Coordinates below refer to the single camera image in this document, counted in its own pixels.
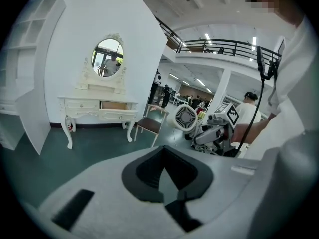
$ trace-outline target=wooden chair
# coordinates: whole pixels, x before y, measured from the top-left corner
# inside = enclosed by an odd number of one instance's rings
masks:
[[[154,110],[160,110],[162,112],[164,112],[164,117],[161,121],[161,123],[155,121],[154,119],[148,118],[147,115],[149,113],[150,108],[154,108]],[[151,132],[153,134],[155,134],[155,138],[154,141],[151,145],[151,147],[154,146],[154,143],[160,133],[161,127],[164,123],[164,120],[166,118],[168,111],[166,111],[164,108],[160,107],[160,106],[156,106],[156,105],[148,105],[148,108],[146,110],[146,114],[145,117],[142,118],[139,122],[137,122],[137,126],[136,126],[136,130],[135,130],[135,136],[134,136],[134,141],[136,141],[136,136],[138,134],[138,130],[139,127],[141,128],[141,133],[143,133],[143,129],[145,129],[148,132]]]

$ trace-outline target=drawer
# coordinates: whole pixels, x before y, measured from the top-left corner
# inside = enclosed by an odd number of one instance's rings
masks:
[[[135,119],[137,112],[137,110],[99,109],[99,119],[130,121]]]
[[[0,104],[0,113],[1,112],[16,113],[15,105],[14,104]]]
[[[99,109],[99,100],[77,100],[77,99],[66,99],[66,109]]]
[[[127,110],[127,103],[119,103],[119,102],[110,102],[110,101],[101,101],[102,109],[117,109],[117,110]]]

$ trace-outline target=fan grille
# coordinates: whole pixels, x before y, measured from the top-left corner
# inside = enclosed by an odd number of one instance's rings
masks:
[[[177,124],[185,129],[188,129],[194,124],[196,115],[193,110],[187,106],[184,106],[176,113],[175,119]]]

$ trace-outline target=open drawer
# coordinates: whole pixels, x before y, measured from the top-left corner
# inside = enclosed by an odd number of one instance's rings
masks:
[[[129,110],[131,108],[130,103],[120,103],[111,101],[101,101],[100,103],[100,108],[102,109]]]
[[[130,121],[135,119],[137,112],[137,110],[99,109],[99,119]]]

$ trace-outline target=man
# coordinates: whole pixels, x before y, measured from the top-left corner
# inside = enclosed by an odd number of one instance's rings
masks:
[[[192,103],[191,103],[191,107],[195,110],[197,108],[197,106],[199,105],[200,100],[199,100],[199,95],[197,95],[197,98],[194,98]]]
[[[187,98],[188,105],[191,105],[192,99],[193,99],[193,95],[191,95],[190,97]]]
[[[262,159],[265,151],[281,147],[287,140],[301,135],[305,126],[303,107],[298,106],[292,92],[306,91],[307,85],[301,88],[298,81],[307,74],[307,69],[315,62],[318,52],[318,39],[307,18],[292,0],[256,0],[268,8],[274,8],[274,13],[284,21],[297,28],[294,37],[284,49],[278,67],[278,77],[273,92],[268,99],[271,111],[268,119],[254,124],[245,140],[251,144],[244,158]],[[248,124],[238,124],[232,141],[241,142]]]
[[[165,108],[169,102],[169,98],[170,98],[170,87],[165,84],[165,87],[164,87],[164,99],[163,99],[163,103],[161,105],[162,108]]]
[[[205,103],[205,108],[207,109],[208,105],[209,105],[209,102],[207,101],[207,99],[205,98],[204,100],[204,103]]]
[[[116,59],[116,53],[112,53],[111,59],[104,60],[104,62],[101,65],[101,69],[104,72],[103,77],[111,76],[118,71],[121,64],[118,61],[116,61]]]
[[[236,107],[236,111],[238,112],[239,119],[238,124],[249,124],[251,119],[254,116],[256,106],[255,101],[258,99],[257,95],[252,92],[247,92],[244,96],[244,101],[239,106]],[[258,123],[261,120],[261,113],[257,111],[254,123]],[[239,142],[233,142],[231,145],[234,146],[236,149],[239,147]],[[245,155],[248,144],[244,143],[240,148],[241,154],[239,157]]]

